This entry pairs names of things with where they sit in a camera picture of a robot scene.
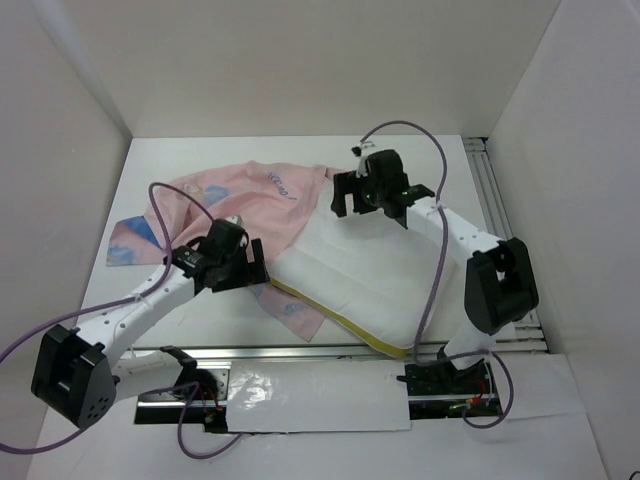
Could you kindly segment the pink printed pillowcase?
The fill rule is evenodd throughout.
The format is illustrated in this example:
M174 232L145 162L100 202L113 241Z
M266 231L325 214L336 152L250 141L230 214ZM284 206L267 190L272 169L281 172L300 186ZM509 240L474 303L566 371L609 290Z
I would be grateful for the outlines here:
M176 248L205 236L211 220L239 216L250 238L262 242L273 262L309 221L322 188L336 169L249 161L189 174L156 187L156 205L122 219L109 239L106 265L159 264L165 257L163 220Z

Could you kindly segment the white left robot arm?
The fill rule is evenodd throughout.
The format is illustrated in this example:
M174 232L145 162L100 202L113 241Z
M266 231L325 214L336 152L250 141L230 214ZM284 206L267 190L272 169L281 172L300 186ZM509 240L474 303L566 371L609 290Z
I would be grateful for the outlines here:
M80 430L119 400L148 391L219 399L218 380L178 347L163 346L137 358L124 354L202 292L268 283L262 242L249 236L238 217L211 218L205 235L178 247L164 242L160 266L129 296L74 328L57 324L41 340L31 391Z

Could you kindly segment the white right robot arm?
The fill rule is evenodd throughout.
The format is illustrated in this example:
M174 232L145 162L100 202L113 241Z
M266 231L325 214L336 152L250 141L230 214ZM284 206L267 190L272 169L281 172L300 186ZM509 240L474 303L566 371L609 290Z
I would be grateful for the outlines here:
M464 270L466 318L438 353L436 379L448 392L460 391L471 379L471 368L490 354L497 334L521 320L539 304L526 244L477 228L445 206L440 189L411 184L399 154L370 141L353 147L358 166L335 175L331 210L364 215L376 211L406 230L434 241L438 263L423 314L436 300L446 261Z

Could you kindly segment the white pillow yellow trim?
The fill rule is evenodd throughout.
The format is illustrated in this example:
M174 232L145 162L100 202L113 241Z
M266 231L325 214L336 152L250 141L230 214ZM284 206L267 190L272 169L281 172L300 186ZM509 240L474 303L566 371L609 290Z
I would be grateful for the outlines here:
M399 358L415 344L439 253L380 212L339 218L320 201L269 271L278 287Z

